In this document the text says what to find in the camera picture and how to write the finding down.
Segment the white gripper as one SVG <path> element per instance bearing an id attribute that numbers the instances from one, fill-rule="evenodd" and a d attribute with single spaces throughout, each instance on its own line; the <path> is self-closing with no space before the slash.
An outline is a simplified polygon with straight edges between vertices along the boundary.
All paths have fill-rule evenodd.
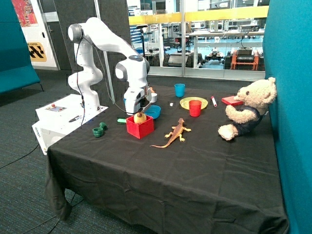
<path id="1" fill-rule="evenodd" d="M 151 106 L 152 93 L 148 85 L 137 88 L 129 87 L 124 94 L 125 98 L 125 109 L 128 115 L 134 115 L 141 117 L 140 112 L 145 112 Z"/>

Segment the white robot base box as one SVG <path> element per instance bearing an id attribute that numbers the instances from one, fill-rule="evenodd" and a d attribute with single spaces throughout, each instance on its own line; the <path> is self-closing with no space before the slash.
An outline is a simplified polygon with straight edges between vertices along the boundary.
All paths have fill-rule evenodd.
<path id="1" fill-rule="evenodd" d="M 106 109 L 106 106 L 91 109 L 87 104 L 82 107 L 81 96 L 76 94 L 36 109 L 39 121 L 32 128 L 43 154 L 47 154 L 51 145 Z"/>

